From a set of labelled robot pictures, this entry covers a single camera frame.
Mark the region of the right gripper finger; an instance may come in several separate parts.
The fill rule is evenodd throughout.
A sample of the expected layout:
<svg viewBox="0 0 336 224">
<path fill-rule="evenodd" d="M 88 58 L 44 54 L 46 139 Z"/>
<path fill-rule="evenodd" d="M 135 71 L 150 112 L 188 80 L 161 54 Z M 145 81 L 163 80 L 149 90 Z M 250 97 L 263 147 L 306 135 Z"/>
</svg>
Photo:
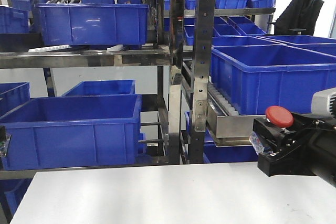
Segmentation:
<svg viewBox="0 0 336 224">
<path fill-rule="evenodd" d="M 253 121 L 253 131 L 267 150 L 280 150 L 282 140 L 285 137 L 285 131 L 282 128 L 273 125 L 267 119 L 255 118 Z"/>
<path fill-rule="evenodd" d="M 293 145 L 281 151 L 258 155 L 257 167 L 268 177 L 276 175 L 314 176 L 310 170 L 315 148 L 309 145 Z"/>
</svg>

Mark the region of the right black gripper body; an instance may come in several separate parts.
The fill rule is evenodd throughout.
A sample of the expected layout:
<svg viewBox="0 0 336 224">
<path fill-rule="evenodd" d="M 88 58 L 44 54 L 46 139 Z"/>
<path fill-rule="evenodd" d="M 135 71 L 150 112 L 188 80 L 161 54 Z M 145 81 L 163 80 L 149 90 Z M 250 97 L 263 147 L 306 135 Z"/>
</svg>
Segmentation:
<svg viewBox="0 0 336 224">
<path fill-rule="evenodd" d="M 282 126 L 295 131 L 282 174 L 315 175 L 335 186 L 335 117 L 286 112 Z"/>
</svg>

